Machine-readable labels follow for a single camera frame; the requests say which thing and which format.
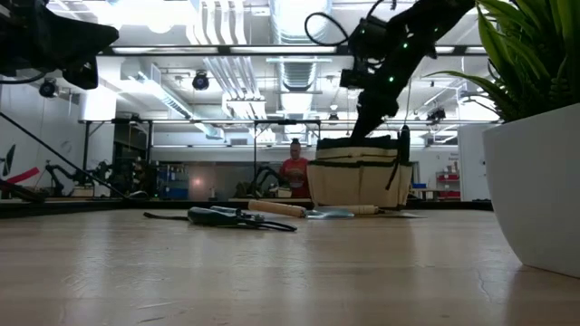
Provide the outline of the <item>beige green-trimmed gardening bag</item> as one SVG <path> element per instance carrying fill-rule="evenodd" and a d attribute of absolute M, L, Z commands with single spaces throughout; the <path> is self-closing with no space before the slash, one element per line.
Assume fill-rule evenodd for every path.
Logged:
<path fill-rule="evenodd" d="M 399 170 L 391 189 L 385 189 L 397 156 L 397 139 L 387 135 L 320 140 L 307 166 L 313 202 L 318 206 L 372 205 L 387 209 L 405 206 L 411 189 L 410 160 Z"/>

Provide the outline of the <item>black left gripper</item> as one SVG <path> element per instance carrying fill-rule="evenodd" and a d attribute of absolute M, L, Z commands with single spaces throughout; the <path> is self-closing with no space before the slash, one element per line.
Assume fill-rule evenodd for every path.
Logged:
<path fill-rule="evenodd" d="M 85 63 L 119 38 L 112 26 L 55 14 L 50 0 L 0 0 L 0 75 L 53 72 L 54 63 Z M 43 49 L 40 27 L 43 26 Z"/>

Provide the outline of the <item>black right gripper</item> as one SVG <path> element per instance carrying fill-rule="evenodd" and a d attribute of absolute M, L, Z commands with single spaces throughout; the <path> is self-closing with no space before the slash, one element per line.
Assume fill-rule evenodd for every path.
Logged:
<path fill-rule="evenodd" d="M 364 139 L 384 123 L 383 117 L 394 117 L 399 110 L 401 94 L 401 69 L 397 64 L 384 63 L 372 70 L 368 65 L 357 63 L 355 71 L 360 74 L 357 102 L 358 119 L 350 138 Z"/>

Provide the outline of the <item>black background shelf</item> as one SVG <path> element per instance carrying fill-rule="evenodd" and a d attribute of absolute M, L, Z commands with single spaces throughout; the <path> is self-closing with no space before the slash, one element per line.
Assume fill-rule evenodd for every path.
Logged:
<path fill-rule="evenodd" d="M 148 158 L 148 134 L 140 124 L 116 124 L 113 135 L 111 184 L 125 196 L 153 194 L 153 171 Z"/>

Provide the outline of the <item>white plant pot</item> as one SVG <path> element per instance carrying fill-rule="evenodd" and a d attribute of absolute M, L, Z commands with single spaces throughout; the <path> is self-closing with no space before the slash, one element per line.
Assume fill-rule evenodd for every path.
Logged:
<path fill-rule="evenodd" d="M 580 278 L 580 103 L 483 134 L 488 189 L 524 265 Z"/>

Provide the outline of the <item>blue storage bins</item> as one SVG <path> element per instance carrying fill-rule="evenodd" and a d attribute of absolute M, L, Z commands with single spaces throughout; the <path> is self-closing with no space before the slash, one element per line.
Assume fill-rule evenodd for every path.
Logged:
<path fill-rule="evenodd" d="M 189 170 L 184 165 L 163 165 L 158 169 L 159 196 L 163 199 L 189 198 Z"/>

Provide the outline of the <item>person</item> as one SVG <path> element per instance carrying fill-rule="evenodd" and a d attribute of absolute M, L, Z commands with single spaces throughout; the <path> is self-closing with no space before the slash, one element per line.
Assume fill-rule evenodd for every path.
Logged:
<path fill-rule="evenodd" d="M 308 159 L 301 156 L 301 143 L 292 139 L 290 144 L 290 158 L 286 159 L 280 168 L 280 176 L 287 182 L 292 197 L 309 198 L 307 166 Z"/>

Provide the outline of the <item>silver ventilation duct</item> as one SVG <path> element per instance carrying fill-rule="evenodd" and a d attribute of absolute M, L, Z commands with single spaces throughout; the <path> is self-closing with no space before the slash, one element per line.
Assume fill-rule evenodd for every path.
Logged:
<path fill-rule="evenodd" d="M 274 43 L 313 45 L 305 33 L 305 19 L 316 12 L 330 14 L 333 0 L 268 0 Z M 278 64 L 282 85 L 288 91 L 309 91 L 314 86 L 316 62 L 293 62 L 284 58 Z"/>

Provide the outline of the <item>black overhead rig beam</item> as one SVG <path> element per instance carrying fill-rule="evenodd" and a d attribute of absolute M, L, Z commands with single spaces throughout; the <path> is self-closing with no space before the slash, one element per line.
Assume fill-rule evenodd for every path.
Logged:
<path fill-rule="evenodd" d="M 346 45 L 151 45 L 110 46 L 98 56 L 347 56 Z"/>

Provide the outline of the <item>red background shelf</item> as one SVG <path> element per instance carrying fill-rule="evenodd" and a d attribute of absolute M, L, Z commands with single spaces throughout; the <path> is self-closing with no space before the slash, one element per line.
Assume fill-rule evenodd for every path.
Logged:
<path fill-rule="evenodd" d="M 460 200 L 459 173 L 437 172 L 436 188 L 440 200 Z"/>

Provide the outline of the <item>green artificial plant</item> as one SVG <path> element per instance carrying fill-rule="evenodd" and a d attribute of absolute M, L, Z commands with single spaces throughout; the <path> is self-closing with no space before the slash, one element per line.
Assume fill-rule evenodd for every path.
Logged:
<path fill-rule="evenodd" d="M 489 78 L 478 85 L 503 122 L 580 102 L 580 0 L 475 0 Z"/>

